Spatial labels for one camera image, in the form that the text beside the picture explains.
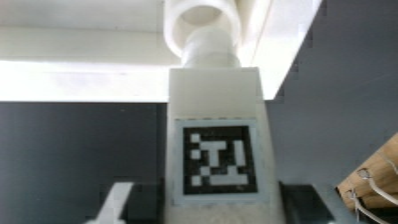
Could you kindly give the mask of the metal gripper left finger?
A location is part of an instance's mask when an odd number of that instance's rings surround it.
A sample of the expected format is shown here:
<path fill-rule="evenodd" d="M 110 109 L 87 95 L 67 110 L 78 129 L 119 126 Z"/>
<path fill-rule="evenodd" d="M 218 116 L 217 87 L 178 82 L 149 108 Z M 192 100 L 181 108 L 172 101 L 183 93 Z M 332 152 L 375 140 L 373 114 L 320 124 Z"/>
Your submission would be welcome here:
<path fill-rule="evenodd" d="M 121 219 L 121 214 L 133 185 L 133 182 L 114 183 L 98 216 L 85 224 L 126 224 L 126 221 Z"/>

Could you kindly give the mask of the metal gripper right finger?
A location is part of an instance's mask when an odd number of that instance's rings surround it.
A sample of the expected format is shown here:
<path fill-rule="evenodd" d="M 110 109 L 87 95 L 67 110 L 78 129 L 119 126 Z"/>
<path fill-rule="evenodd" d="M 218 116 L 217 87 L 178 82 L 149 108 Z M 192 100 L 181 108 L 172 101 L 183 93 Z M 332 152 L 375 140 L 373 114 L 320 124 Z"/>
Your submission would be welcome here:
<path fill-rule="evenodd" d="M 362 224 L 330 185 L 279 183 L 286 224 Z"/>

